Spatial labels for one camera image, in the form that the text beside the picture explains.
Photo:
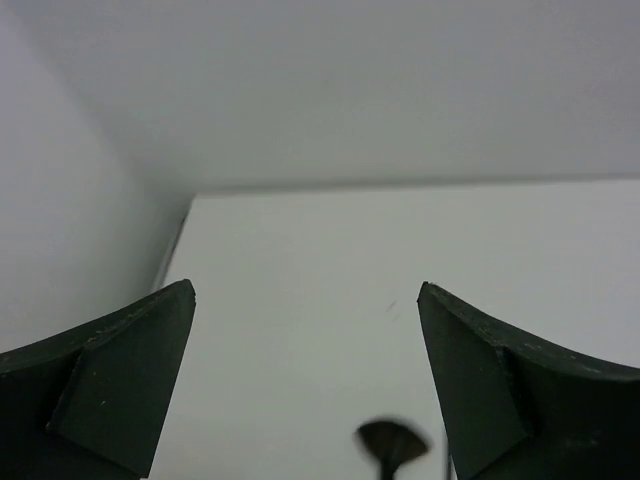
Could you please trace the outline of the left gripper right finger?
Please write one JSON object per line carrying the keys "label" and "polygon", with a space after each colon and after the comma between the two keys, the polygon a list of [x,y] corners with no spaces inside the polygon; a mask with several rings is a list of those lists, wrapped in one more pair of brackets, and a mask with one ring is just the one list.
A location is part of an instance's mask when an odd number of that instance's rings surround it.
{"label": "left gripper right finger", "polygon": [[544,340],[433,283],[417,303],[458,478],[638,478],[638,369]]}

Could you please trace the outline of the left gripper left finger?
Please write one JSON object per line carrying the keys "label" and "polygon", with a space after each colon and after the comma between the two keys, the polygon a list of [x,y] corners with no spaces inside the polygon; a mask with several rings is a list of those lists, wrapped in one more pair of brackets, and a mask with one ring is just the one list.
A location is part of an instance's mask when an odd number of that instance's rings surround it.
{"label": "left gripper left finger", "polygon": [[2,353],[2,478],[148,478],[195,307],[181,280]]}

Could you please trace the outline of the black fan brush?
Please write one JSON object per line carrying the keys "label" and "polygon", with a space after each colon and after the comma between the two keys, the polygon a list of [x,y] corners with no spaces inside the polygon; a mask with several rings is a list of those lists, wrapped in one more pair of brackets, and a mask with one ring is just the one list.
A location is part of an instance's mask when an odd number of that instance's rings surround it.
{"label": "black fan brush", "polygon": [[354,432],[359,446],[377,463],[378,478],[393,480],[405,465],[425,457],[431,440],[409,423],[391,417],[375,417]]}

